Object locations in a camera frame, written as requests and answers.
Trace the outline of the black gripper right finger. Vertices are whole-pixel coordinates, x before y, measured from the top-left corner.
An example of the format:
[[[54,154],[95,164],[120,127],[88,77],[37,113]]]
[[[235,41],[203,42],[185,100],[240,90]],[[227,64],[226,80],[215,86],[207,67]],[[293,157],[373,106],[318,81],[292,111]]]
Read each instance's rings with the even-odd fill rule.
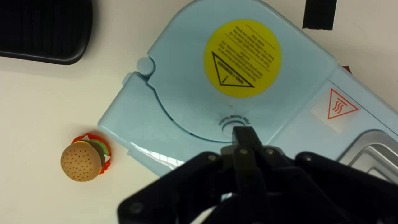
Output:
[[[286,163],[279,148],[263,146],[252,127],[233,127],[233,144],[248,151],[240,195],[282,195],[284,189],[276,169]]]

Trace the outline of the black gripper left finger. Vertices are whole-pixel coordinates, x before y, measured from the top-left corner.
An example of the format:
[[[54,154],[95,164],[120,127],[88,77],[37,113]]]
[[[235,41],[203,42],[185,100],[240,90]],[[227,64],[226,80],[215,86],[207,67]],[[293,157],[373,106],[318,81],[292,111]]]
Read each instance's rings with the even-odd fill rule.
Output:
[[[233,194],[238,194],[243,188],[242,181],[248,151],[237,146],[227,146],[221,149],[221,156],[223,159],[225,184]]]

